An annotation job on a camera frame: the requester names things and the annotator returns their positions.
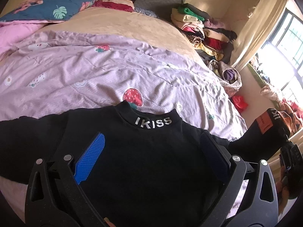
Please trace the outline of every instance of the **cloth bag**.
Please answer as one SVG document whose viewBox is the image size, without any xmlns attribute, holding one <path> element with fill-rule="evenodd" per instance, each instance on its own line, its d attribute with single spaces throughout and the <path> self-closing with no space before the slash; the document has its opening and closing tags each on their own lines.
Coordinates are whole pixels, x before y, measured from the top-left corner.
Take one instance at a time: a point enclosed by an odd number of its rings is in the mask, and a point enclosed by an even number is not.
<svg viewBox="0 0 303 227">
<path fill-rule="evenodd" d="M 215 69 L 218 71 L 218 73 L 220 75 L 220 77 L 218 77 L 218 79 L 220 81 L 220 84 L 224 88 L 224 90 L 225 90 L 225 92 L 226 92 L 226 94 L 228 95 L 229 98 L 233 97 L 234 94 L 236 94 L 239 91 L 239 89 L 242 87 L 242 81 L 241 81 L 240 73 L 235 68 L 225 64 L 223 61 L 218 62 L 218 61 L 212 60 L 212 61 L 209 62 L 208 68 L 212 71 L 214 71 Z M 225 79 L 224 72 L 226 70 L 233 70 L 235 72 L 236 81 L 234 83 L 229 83 Z"/>
</svg>

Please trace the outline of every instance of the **red strawberry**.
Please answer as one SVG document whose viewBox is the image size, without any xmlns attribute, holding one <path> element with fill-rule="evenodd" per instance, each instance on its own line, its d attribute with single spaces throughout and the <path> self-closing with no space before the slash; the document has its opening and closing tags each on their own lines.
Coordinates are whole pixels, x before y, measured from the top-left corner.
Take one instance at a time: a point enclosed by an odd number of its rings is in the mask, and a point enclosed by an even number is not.
<svg viewBox="0 0 303 227">
<path fill-rule="evenodd" d="M 135 105 L 141 107 L 143 106 L 142 95 L 139 90 L 130 88 L 123 94 L 123 100 L 126 100 L 130 103 L 134 103 Z"/>
</svg>

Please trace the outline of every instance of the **beige blanket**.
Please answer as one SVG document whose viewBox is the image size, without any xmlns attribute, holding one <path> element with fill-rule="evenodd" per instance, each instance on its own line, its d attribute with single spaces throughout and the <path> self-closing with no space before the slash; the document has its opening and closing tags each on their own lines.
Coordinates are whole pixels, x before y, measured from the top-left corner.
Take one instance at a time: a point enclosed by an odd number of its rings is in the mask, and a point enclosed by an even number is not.
<svg viewBox="0 0 303 227">
<path fill-rule="evenodd" d="M 129 13 L 110 8 L 92 7 L 60 24 L 46 26 L 40 31 L 69 31 L 90 34 L 116 34 L 184 55 L 204 64 L 189 40 L 166 21 L 140 13 Z"/>
</svg>

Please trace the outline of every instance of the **sweatshirt sleeve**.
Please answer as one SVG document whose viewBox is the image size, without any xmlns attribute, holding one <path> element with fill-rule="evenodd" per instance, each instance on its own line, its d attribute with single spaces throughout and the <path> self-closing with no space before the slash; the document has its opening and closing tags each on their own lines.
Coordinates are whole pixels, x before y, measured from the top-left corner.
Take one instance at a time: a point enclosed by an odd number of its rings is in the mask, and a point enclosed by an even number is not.
<svg viewBox="0 0 303 227">
<path fill-rule="evenodd" d="M 28 184 L 39 158 L 48 160 L 64 133 L 69 112 L 0 122 L 0 176 Z"/>
</svg>

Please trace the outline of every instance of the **red clothing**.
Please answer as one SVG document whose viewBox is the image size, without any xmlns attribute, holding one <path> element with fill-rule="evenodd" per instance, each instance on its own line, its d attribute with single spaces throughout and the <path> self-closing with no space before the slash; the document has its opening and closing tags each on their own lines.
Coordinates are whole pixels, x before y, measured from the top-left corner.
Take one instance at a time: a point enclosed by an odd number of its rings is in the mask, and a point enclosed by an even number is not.
<svg viewBox="0 0 303 227">
<path fill-rule="evenodd" d="M 116 10 L 122 10 L 126 12 L 134 12 L 131 6 L 120 4 L 120 3 L 113 3 L 113 2 L 103 2 L 102 0 L 96 1 L 93 4 L 93 7 L 105 7 L 105 8 L 112 8 Z"/>
<path fill-rule="evenodd" d="M 222 42 L 217 39 L 210 38 L 210 37 L 205 37 L 204 43 L 205 43 L 205 45 L 207 45 L 215 50 L 218 50 L 218 51 L 225 49 L 226 44 L 227 44 L 225 42 Z"/>
</svg>

